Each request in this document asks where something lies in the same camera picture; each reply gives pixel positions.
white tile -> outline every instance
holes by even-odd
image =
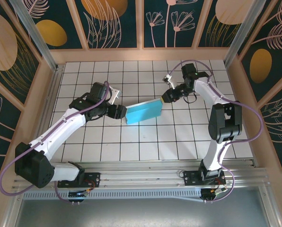
[[[124,106],[130,106],[138,104],[138,97],[132,96],[132,97],[122,97],[122,105]]]
[[[124,62],[124,72],[137,72],[138,62],[137,61],[125,61]]]
[[[194,142],[178,142],[177,146],[179,159],[197,159]]]
[[[61,162],[62,155],[63,155],[63,149],[64,149],[64,144],[61,144],[61,146],[54,153],[51,159],[51,162]]]
[[[120,161],[139,161],[139,143],[121,143]]]
[[[195,124],[193,125],[194,129],[194,140],[211,140],[211,137],[208,132],[208,124]]]
[[[172,74],[172,79],[177,82],[178,84],[183,83],[183,74],[181,71],[174,71]]]
[[[108,72],[108,61],[95,62],[94,72]]]
[[[224,95],[232,95],[233,91],[229,82],[217,82],[218,90]]]
[[[237,140],[246,140],[246,139],[247,139],[246,131],[244,125],[242,125],[242,133],[241,135],[237,136]]]
[[[158,143],[159,160],[178,160],[176,142]]]
[[[139,83],[153,83],[153,72],[138,72]]]
[[[103,127],[86,127],[84,143],[102,143]]]
[[[216,82],[229,82],[229,78],[226,70],[215,70],[213,75],[216,79]]]
[[[139,95],[140,96],[153,96],[154,84],[139,84]]]
[[[54,125],[60,118],[64,115],[64,112],[55,112],[53,113],[53,119],[52,119],[52,124]]]
[[[62,85],[76,84],[78,73],[64,73],[62,77]]]
[[[119,161],[120,159],[120,143],[104,143],[102,144],[101,161]]]
[[[121,119],[114,119],[108,116],[104,116],[104,126],[120,126]]]
[[[58,98],[71,98],[74,97],[76,85],[61,85]]]
[[[157,117],[157,125],[174,124],[174,117],[172,110],[162,110],[161,116]]]
[[[65,64],[64,72],[78,72],[80,62],[67,62]]]
[[[155,96],[162,96],[168,89],[169,89],[169,85],[167,84],[157,84],[155,83]]]
[[[173,103],[173,109],[177,110],[177,109],[189,109],[188,103],[186,103],[182,98],[180,98],[178,101]]]
[[[108,71],[109,72],[122,72],[123,71],[123,61],[110,61]]]
[[[194,96],[190,95],[190,98],[188,99],[188,101],[193,102]],[[205,109],[206,107],[205,107],[204,99],[201,96],[197,96],[197,101],[189,104],[189,108],[190,109]]]
[[[90,92],[91,87],[92,86],[90,84],[87,84],[87,85],[77,85],[76,86],[76,90],[75,90],[75,98],[81,97],[86,92]]]
[[[174,110],[175,124],[191,124],[189,110]]]
[[[151,101],[154,99],[155,99],[154,96],[141,96],[139,97],[139,103],[144,103],[144,102]]]
[[[211,143],[210,141],[196,141],[198,159],[205,158],[210,143]]]
[[[82,162],[100,162],[101,144],[84,144]]]
[[[65,141],[66,144],[68,143],[83,143],[84,139],[84,131],[85,127],[80,127],[76,131],[73,132],[73,134],[68,137],[68,139]]]
[[[69,104],[73,101],[73,98],[58,98],[55,111],[65,112],[69,108]]]
[[[140,143],[140,161],[158,159],[158,143]]]
[[[138,96],[138,84],[123,84],[122,96]]]
[[[125,84],[137,84],[138,83],[138,72],[124,72],[123,83]]]
[[[204,63],[204,64],[207,65],[210,69],[212,69],[209,60],[200,60],[200,62]],[[207,70],[207,68],[206,68],[204,65],[202,65],[201,63],[198,63],[198,62],[197,62],[196,65],[197,65],[197,70]]]
[[[152,61],[138,61],[138,70],[139,71],[153,71],[152,70]]]
[[[123,72],[109,72],[108,82],[110,84],[122,84],[123,83]]]
[[[139,142],[139,127],[138,126],[122,127],[121,142],[122,143]]]
[[[159,125],[158,126],[158,141],[159,142],[176,141],[174,126],[173,125]]]
[[[206,110],[190,110],[193,124],[208,124]]]
[[[96,82],[104,83],[107,80],[107,72],[94,72],[93,74],[93,84]]]
[[[140,142],[157,142],[156,126],[139,126]]]
[[[171,72],[171,70],[173,70],[173,68],[177,65],[181,63],[180,60],[178,61],[167,61],[167,68],[168,68],[168,72]],[[181,71],[181,67],[182,65],[180,64],[176,69],[175,71]]]
[[[154,71],[167,71],[166,61],[152,61]]]
[[[235,143],[233,144],[233,146],[234,146],[234,150],[235,150],[237,158],[253,157],[249,143],[247,142]]]
[[[92,72],[83,72],[78,74],[77,84],[91,84],[93,79]]]
[[[121,127],[104,127],[103,143],[120,143]]]
[[[154,72],[154,82],[164,83],[163,78],[167,75],[167,71],[155,71]]]
[[[86,126],[89,127],[89,126],[103,126],[103,119],[104,117],[101,117],[99,118],[98,120],[95,120],[95,121],[88,121],[86,123]]]
[[[211,60],[212,70],[226,70],[223,60]]]
[[[177,141],[194,141],[193,127],[190,124],[175,125]]]
[[[156,117],[154,118],[150,118],[144,121],[139,122],[140,125],[156,125],[157,124],[157,120]]]
[[[94,62],[81,62],[79,72],[93,72]]]
[[[230,145],[229,148],[227,149],[224,158],[225,159],[226,158],[236,158],[232,145]]]
[[[62,162],[80,162],[82,154],[82,144],[65,144]]]

leaf pattern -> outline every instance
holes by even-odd
[[[41,18],[49,8],[48,0],[23,0],[23,3],[32,18]]]

cable connector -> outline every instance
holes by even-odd
[[[215,194],[218,195],[222,192],[226,192],[227,191],[227,188],[218,188],[217,190],[215,190]]]

gray floor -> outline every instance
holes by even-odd
[[[257,188],[210,204],[180,199],[23,201],[16,227],[266,227]]]

grid floor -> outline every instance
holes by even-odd
[[[216,87],[229,99],[235,100],[222,60],[203,60],[214,72]],[[162,78],[180,61],[97,61],[68,62],[62,76],[51,125],[64,114],[74,98],[89,92],[95,82],[108,80],[122,90],[115,104],[125,106],[141,103],[169,89]],[[196,64],[198,71],[205,67]],[[173,77],[183,82],[181,67]],[[195,100],[189,96],[188,101]],[[127,125],[125,120],[102,117],[75,131],[52,158],[55,162],[96,162],[136,160],[202,159],[210,144],[208,120],[211,110],[201,96],[187,104],[180,99],[164,104],[160,117]],[[239,140],[246,139],[243,129]],[[225,158],[252,158],[248,143],[231,146]]]

